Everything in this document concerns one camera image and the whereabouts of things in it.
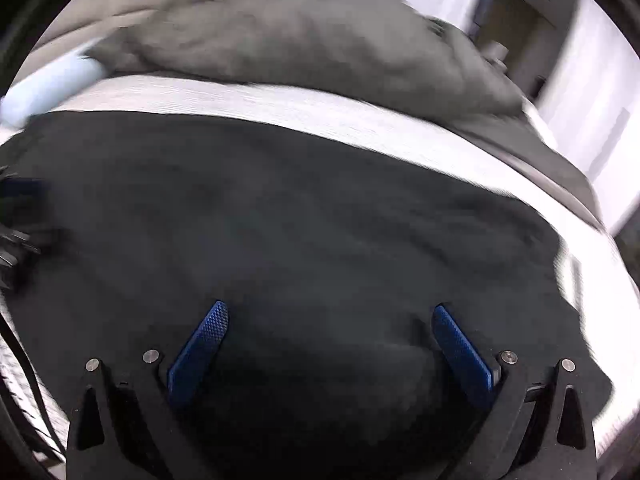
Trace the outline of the black pants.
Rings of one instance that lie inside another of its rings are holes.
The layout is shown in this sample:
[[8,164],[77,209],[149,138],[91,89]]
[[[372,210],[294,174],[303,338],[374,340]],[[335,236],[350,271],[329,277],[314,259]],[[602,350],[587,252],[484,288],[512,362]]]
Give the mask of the black pants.
[[218,478],[431,477],[474,424],[431,334],[439,304],[536,380],[572,359],[586,416],[610,397],[556,284],[558,234],[513,198],[220,117],[51,113],[1,161],[43,182],[64,233],[6,300],[63,411],[88,359],[127,378],[228,304],[183,419]]

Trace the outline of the light blue pillow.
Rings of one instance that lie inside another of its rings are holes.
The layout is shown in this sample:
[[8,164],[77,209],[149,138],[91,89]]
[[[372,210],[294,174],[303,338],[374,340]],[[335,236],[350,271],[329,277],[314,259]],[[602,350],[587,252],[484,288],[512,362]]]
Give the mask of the light blue pillow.
[[84,52],[64,54],[9,88],[1,100],[1,125],[21,129],[106,77],[104,66]]

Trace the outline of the beige upholstered headboard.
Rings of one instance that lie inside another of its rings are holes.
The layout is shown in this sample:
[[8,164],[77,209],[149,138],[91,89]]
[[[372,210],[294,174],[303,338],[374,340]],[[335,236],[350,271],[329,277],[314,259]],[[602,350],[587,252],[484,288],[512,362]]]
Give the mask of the beige upholstered headboard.
[[164,0],[70,0],[40,36],[18,70],[19,82],[61,55],[142,20]]

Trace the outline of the dark grey duvet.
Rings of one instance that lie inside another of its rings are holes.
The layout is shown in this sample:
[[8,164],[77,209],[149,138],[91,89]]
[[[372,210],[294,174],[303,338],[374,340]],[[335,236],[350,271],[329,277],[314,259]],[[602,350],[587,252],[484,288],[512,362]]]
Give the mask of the dark grey duvet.
[[460,29],[402,0],[166,0],[89,53],[112,75],[280,84],[434,122],[601,222],[586,176],[536,133],[516,84]]

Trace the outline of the white chair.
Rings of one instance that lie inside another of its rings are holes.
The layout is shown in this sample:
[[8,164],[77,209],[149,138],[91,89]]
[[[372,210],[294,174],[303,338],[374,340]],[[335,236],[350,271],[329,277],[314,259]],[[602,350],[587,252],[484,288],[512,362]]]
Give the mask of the white chair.
[[503,44],[500,44],[500,42],[488,42],[488,44],[485,44],[483,49],[480,50],[480,53],[483,55],[483,58],[499,72],[505,73],[508,70],[506,68],[506,56],[509,54],[509,49]]

